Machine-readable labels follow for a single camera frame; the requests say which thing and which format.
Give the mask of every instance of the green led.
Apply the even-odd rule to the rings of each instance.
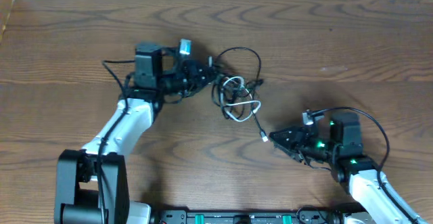
[[[317,142],[317,147],[318,148],[323,148],[323,147],[325,147],[326,145],[322,142],[322,141],[319,141],[319,142]]]

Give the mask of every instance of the wooden surface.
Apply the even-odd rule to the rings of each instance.
[[[14,0],[0,0],[0,42],[3,37],[3,31],[6,29],[13,3]]]
[[[119,90],[100,60],[134,45],[263,58],[258,113],[267,132],[305,108],[354,106],[391,140],[385,172],[433,221],[433,0],[16,0],[0,45],[0,223],[50,223],[55,166],[111,117]],[[229,63],[251,76],[247,53]],[[119,66],[126,74],[133,68]],[[384,154],[363,120],[365,151]],[[128,161],[132,200],[192,209],[296,209],[352,201],[328,172],[261,142],[253,122],[224,120],[207,88],[166,105]]]

